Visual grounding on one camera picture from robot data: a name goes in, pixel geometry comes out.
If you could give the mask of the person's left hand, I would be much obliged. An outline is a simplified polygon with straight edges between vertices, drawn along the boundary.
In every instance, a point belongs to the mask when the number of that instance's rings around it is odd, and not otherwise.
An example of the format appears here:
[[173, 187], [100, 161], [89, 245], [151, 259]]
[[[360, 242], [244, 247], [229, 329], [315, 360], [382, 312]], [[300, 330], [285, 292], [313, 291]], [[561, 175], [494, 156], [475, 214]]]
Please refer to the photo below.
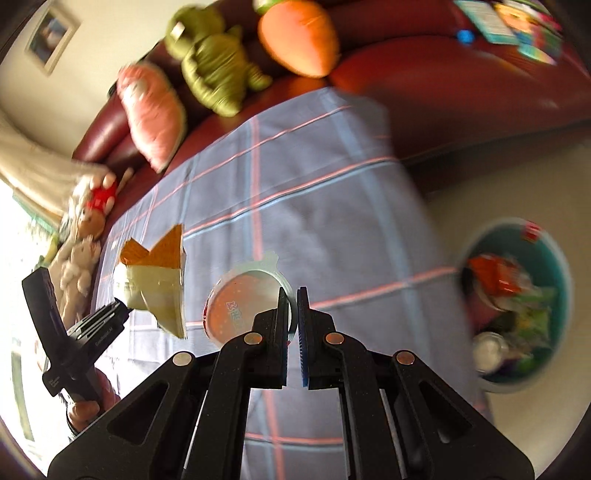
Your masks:
[[120, 401], [120, 397], [106, 375], [99, 369], [95, 370], [101, 387], [101, 401], [79, 401], [67, 407], [67, 419], [72, 430], [79, 434], [86, 429], [98, 416], [99, 412], [111, 409]]

